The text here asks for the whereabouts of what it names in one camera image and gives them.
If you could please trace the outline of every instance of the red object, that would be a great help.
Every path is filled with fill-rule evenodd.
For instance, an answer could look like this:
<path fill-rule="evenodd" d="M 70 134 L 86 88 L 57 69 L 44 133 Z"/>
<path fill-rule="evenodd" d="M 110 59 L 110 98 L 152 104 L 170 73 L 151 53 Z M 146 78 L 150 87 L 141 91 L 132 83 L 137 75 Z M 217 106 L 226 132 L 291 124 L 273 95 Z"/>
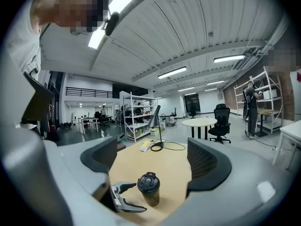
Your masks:
<path fill-rule="evenodd" d="M 50 126 L 50 132 L 54 132 L 55 131 L 55 126 Z"/>
<path fill-rule="evenodd" d="M 301 82 L 301 74 L 297 72 L 297 81 L 300 83 Z"/>

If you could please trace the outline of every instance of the storage rack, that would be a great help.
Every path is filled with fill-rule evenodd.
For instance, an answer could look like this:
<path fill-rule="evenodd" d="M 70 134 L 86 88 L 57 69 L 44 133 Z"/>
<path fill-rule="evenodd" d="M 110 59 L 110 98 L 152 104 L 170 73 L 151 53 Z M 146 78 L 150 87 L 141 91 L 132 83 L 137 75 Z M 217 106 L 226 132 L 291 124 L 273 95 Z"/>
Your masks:
<path fill-rule="evenodd" d="M 130 99 L 130 106 L 125 107 L 125 99 Z M 149 105 L 134 105 L 135 100 L 147 100 L 149 101 Z M 153 100 L 157 100 L 156 98 L 151 98 L 151 97 L 144 97 L 144 96 L 133 96 L 132 93 L 128 96 L 123 96 L 123 108 L 124 108 L 124 127 L 125 127 L 125 132 L 126 132 L 126 137 L 127 139 L 134 140 L 136 142 L 137 139 L 150 134 L 150 131 L 146 129 L 142 134 L 136 137 L 136 129 L 138 128 L 143 128 L 148 126 L 148 123 L 135 123 L 134 118 L 139 118 L 139 117 L 146 117 L 146 116 L 152 116 L 153 115 L 153 110 L 152 108 L 154 107 L 154 103 L 152 102 Z M 127 108 L 131 108 L 131 115 L 132 116 L 125 116 L 125 111 Z M 135 108 L 150 108 L 150 113 L 149 114 L 143 114 L 143 115 L 134 115 L 134 109 Z M 126 118 L 132 118 L 132 125 L 128 125 L 126 123 Z M 133 133 L 133 137 L 130 137 L 127 135 L 127 128 Z"/>
<path fill-rule="evenodd" d="M 266 67 L 264 66 L 263 67 L 264 71 L 260 74 L 258 74 L 257 76 L 255 77 L 252 77 L 250 76 L 250 81 L 252 81 L 253 83 L 257 82 L 257 81 L 260 81 L 261 84 L 258 88 L 256 88 L 255 90 L 256 91 L 259 91 L 259 90 L 265 90 L 265 89 L 268 89 L 269 90 L 269 97 L 270 99 L 261 99 L 261 100 L 257 100 L 257 103 L 265 103 L 264 107 L 267 107 L 267 102 L 271 102 L 271 109 L 272 109 L 272 113 L 271 115 L 271 121 L 263 121 L 262 123 L 262 126 L 265 127 L 265 128 L 268 128 L 270 130 L 270 133 L 273 134 L 273 131 L 277 130 L 277 129 L 280 129 L 280 127 L 282 127 L 282 123 L 283 123 L 283 97 L 282 97 L 282 89 L 281 89 L 281 84 L 280 84 L 280 80 L 279 80 L 279 76 L 277 73 L 274 73 L 274 72 L 268 72 Z M 274 82 L 270 75 L 272 74 L 275 74 L 276 78 L 277 78 L 277 83 Z M 266 81 L 267 81 L 267 84 L 264 85 L 264 81 L 263 79 L 266 78 Z M 239 85 L 239 86 L 234 86 L 234 92 L 235 92 L 235 98 L 236 98 L 236 107 L 237 107 L 237 116 L 238 116 L 238 119 L 240 116 L 239 114 L 239 111 L 242 111 L 243 112 L 243 109 L 239 108 L 238 105 L 240 104 L 244 104 L 244 101 L 241 101 L 241 99 L 243 99 L 243 89 L 244 87 L 246 87 L 248 81 Z M 277 96 L 277 97 L 272 97 L 272 94 L 271 94 L 271 91 L 272 91 L 272 88 L 278 88 L 279 89 L 279 93 L 280 93 L 280 96 Z M 279 110 L 275 110 L 274 109 L 274 101 L 276 100 L 280 100 L 281 101 L 281 106 L 280 106 L 280 109 Z"/>

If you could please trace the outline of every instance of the concrete floor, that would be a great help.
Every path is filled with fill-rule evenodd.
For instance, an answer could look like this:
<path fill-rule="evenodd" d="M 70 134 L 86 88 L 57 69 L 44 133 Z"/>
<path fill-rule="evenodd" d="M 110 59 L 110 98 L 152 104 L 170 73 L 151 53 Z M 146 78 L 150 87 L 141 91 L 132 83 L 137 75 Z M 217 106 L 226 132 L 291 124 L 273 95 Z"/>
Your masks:
<path fill-rule="evenodd" d="M 214 118 L 213 113 L 209 114 L 202 114 L 197 115 L 196 118 Z M 188 118 L 184 119 L 178 119 L 178 122 L 173 127 L 166 127 L 165 131 L 162 133 L 162 139 L 166 139 L 168 142 L 177 142 L 177 143 L 187 143 L 187 138 L 191 137 L 191 127 L 187 127 L 182 125 L 183 120 L 189 120 Z M 231 140 L 231 144 L 228 144 L 228 142 L 224 142 L 225 145 L 230 145 L 234 147 L 239 147 L 248 151 L 252 151 L 256 154 L 259 154 L 263 158 L 267 159 L 268 161 L 272 162 L 273 158 L 275 157 L 277 150 L 273 151 L 273 147 L 277 145 L 279 140 L 280 131 L 277 130 L 273 132 L 273 135 L 268 134 L 267 136 L 261 137 L 258 139 L 258 141 L 261 141 L 265 144 L 271 145 L 267 146 L 264 145 L 258 141 L 251 140 L 245 135 L 245 122 L 242 120 L 237 119 L 236 115 L 230 114 L 229 117 L 229 123 L 231 123 L 230 126 L 230 133 L 226 135 L 227 139 Z M 120 136 L 122 133 L 124 133 L 124 125 L 111 124 L 110 126 L 106 127 L 99 127 L 99 131 L 96 131 L 96 128 L 93 129 L 85 129 L 85 134 L 79 130 L 78 125 L 73 126 L 72 129 L 64 129 L 64 130 L 58 130 L 58 135 L 61 138 L 60 141 L 57 142 L 57 145 L 69 145 L 69 144 L 75 144 L 79 142 L 89 141 L 96 138 L 102 138 L 102 137 L 109 137 L 109 136 Z M 145 136 L 147 138 L 153 138 L 158 139 L 159 136 L 153 137 L 150 135 Z M 205 137 L 205 129 L 201 129 L 201 137 Z M 132 140 L 123 141 L 123 144 L 125 144 L 127 147 L 131 146 L 134 143 Z M 290 155 L 292 146 L 285 146 L 284 149 L 280 154 L 280 157 L 277 161 L 277 167 L 279 167 L 282 171 L 284 171 L 286 174 L 294 175 L 296 172 L 300 169 L 300 162 L 301 162 L 301 153 L 299 150 L 297 150 L 293 162 L 291 164 L 290 169 L 287 171 L 285 168 L 289 163 Z"/>

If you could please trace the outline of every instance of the fluorescent light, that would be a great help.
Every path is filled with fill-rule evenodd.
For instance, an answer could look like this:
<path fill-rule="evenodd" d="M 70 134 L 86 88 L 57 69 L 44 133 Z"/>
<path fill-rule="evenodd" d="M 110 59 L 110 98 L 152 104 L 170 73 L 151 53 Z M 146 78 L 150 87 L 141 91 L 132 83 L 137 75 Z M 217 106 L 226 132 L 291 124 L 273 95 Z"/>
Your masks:
<path fill-rule="evenodd" d="M 205 89 L 205 91 L 210 91 L 210 90 L 216 90 L 217 88 L 214 88 L 214 89 Z"/>
<path fill-rule="evenodd" d="M 196 93 L 190 93 L 190 94 L 186 94 L 185 96 L 190 96 L 190 95 L 194 95 L 194 94 L 196 94 Z"/>
<path fill-rule="evenodd" d="M 207 85 L 213 85 L 213 84 L 218 84 L 218 83 L 223 83 L 225 81 L 217 81 L 217 82 L 211 82 L 211 83 L 208 83 Z"/>
<path fill-rule="evenodd" d="M 244 55 L 226 56 L 226 57 L 221 57 L 221 58 L 215 58 L 214 63 L 225 62 L 225 61 L 230 61 L 230 60 L 240 60 L 243 58 L 245 58 Z"/>
<path fill-rule="evenodd" d="M 109 4 L 110 12 L 120 13 L 131 1 L 132 0 L 113 0 Z M 99 27 L 95 32 L 93 32 L 88 46 L 97 49 L 103 36 L 104 36 L 104 30 L 101 30 Z"/>
<path fill-rule="evenodd" d="M 179 69 L 172 70 L 170 72 L 164 73 L 162 75 L 159 75 L 158 78 L 159 79 L 163 79 L 163 78 L 166 78 L 166 77 L 168 77 L 170 75 L 173 75 L 173 74 L 176 74 L 176 73 L 180 73 L 180 72 L 184 72 L 186 70 L 187 70 L 186 67 L 182 67 L 182 68 L 179 68 Z"/>
<path fill-rule="evenodd" d="M 188 90 L 188 89 L 193 89 L 194 87 L 186 88 L 186 89 L 180 89 L 178 91 L 183 91 L 183 90 Z"/>

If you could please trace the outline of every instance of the chair base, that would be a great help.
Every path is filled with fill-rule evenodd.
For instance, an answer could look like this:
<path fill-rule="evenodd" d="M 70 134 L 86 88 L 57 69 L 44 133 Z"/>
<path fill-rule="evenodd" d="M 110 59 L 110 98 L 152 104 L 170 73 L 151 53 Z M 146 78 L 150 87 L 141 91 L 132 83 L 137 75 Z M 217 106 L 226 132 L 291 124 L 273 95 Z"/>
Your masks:
<path fill-rule="evenodd" d="M 216 138 L 209 138 L 209 141 L 211 141 L 211 140 L 214 140 L 215 142 L 220 142 L 222 144 L 224 144 L 223 141 L 229 141 L 229 144 L 231 143 L 231 141 L 229 139 L 224 139 L 221 136 L 218 136 Z"/>

